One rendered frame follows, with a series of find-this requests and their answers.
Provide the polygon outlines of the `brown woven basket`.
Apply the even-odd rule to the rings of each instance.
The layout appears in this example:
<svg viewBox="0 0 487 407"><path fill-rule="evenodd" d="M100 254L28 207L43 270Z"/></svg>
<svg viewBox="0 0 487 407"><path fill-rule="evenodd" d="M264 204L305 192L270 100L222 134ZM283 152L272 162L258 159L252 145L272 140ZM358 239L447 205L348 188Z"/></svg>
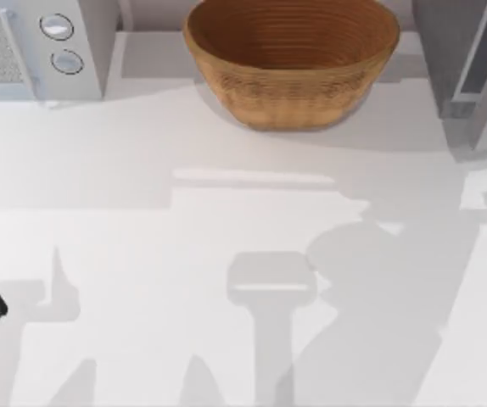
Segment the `brown woven basket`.
<svg viewBox="0 0 487 407"><path fill-rule="evenodd" d="M365 97L401 28L378 0L200 0L182 33L238 122L303 131L333 125Z"/></svg>

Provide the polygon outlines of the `pale microwave oven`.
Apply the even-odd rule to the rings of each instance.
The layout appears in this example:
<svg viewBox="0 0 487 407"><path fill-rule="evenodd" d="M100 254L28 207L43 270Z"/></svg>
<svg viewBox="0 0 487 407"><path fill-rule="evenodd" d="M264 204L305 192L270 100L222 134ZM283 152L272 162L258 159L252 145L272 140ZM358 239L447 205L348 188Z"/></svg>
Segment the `pale microwave oven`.
<svg viewBox="0 0 487 407"><path fill-rule="evenodd" d="M42 34L39 19L50 14L72 21L69 40ZM0 0L0 101L103 99L119 25L119 0ZM51 54L63 49L82 57L79 74L63 75L51 65Z"/></svg>

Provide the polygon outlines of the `round grey microwave knob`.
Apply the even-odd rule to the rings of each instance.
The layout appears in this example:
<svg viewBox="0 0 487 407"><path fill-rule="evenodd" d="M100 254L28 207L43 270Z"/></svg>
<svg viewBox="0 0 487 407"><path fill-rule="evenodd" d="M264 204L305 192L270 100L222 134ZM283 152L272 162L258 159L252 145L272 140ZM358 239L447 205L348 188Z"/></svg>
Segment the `round grey microwave knob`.
<svg viewBox="0 0 487 407"><path fill-rule="evenodd" d="M82 57L69 49L63 49L50 56L51 65L63 75L77 75L84 69Z"/></svg>
<svg viewBox="0 0 487 407"><path fill-rule="evenodd" d="M63 14L42 16L39 28L44 36L57 42L69 40L75 31L72 21Z"/></svg>

